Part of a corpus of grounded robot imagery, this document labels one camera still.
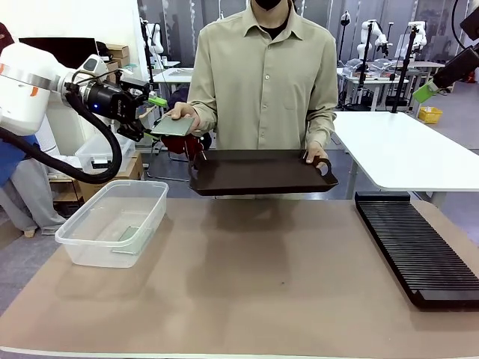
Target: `slotted rack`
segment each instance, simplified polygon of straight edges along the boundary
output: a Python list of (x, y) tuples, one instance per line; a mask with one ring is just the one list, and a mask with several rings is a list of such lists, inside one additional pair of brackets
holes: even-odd
[(479, 309), (479, 279), (415, 209), (408, 194), (356, 193), (355, 202), (415, 306)]

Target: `black tray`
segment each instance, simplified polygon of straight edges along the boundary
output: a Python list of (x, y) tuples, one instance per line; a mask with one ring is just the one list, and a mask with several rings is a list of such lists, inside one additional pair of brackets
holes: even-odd
[[(324, 175), (320, 162), (328, 168)], [(326, 192), (338, 184), (330, 161), (307, 165), (301, 150), (204, 151), (190, 177), (190, 188), (202, 196)]]
[(356, 208), (416, 307), (479, 309), (479, 279), (410, 203), (407, 193), (359, 192)]

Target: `cardboard box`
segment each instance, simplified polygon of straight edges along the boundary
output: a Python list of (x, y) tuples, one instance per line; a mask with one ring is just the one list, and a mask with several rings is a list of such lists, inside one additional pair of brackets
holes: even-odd
[[(119, 172), (117, 176), (112, 179), (115, 180), (142, 180), (143, 179), (143, 161), (141, 160), (141, 153), (136, 151), (132, 159), (129, 161), (128, 167), (124, 172)], [(88, 183), (80, 182), (80, 189), (82, 190), (83, 199), (85, 202), (92, 198), (106, 183), (101, 185), (90, 185)]]
[[(108, 67), (108, 71), (118, 70), (118, 63), (111, 61), (106, 63), (106, 67)], [(108, 76), (106, 76), (106, 79), (110, 82), (115, 82), (116, 81), (115, 74), (110, 73)]]
[(129, 64), (129, 56), (127, 58), (113, 58), (112, 61), (116, 62), (119, 67), (125, 67)]
[(128, 58), (129, 57), (128, 46), (115, 45), (113, 43), (107, 43), (106, 47), (108, 48), (110, 54), (112, 54), (112, 56), (114, 58)]

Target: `yellow basket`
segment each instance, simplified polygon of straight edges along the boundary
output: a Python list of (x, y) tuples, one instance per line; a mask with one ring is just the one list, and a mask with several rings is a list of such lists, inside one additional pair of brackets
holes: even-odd
[(419, 120), (424, 123), (438, 123), (442, 116), (442, 111), (435, 107), (421, 107), (419, 111)]

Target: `floor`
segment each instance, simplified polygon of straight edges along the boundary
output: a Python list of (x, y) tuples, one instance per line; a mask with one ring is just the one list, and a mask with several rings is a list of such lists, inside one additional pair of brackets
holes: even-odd
[(479, 149), (479, 84), (456, 82), (453, 93), (435, 95), (423, 106), (443, 110), (441, 120), (431, 128), (465, 148)]
[[(427, 102), (444, 110), (444, 115), (434, 129), (451, 137), (462, 145), (479, 149), (479, 85), (457, 84), (453, 94), (435, 96)], [(329, 192), (311, 194), (311, 199), (343, 199), (351, 158), (342, 150), (328, 151), (334, 168), (334, 174), (340, 185)], [(153, 156), (148, 173), (155, 177), (188, 178), (187, 164), (172, 162), (166, 153)], [(169, 197), (199, 197), (191, 191), (187, 182), (166, 181), (170, 186)], [(357, 191), (376, 191), (376, 188), (364, 174), (359, 174)], [(460, 228), (465, 230), (472, 241), (479, 245), (479, 193), (450, 193), (446, 197), (442, 211)], [(0, 224), (6, 217), (0, 211)], [(54, 237), (37, 234), (33, 239), (20, 237), (0, 250), (0, 315), (15, 299), (22, 288), (30, 281), (37, 270), (58, 248)], [(0, 359), (34, 359), (35, 356), (15, 355), (0, 352)]]

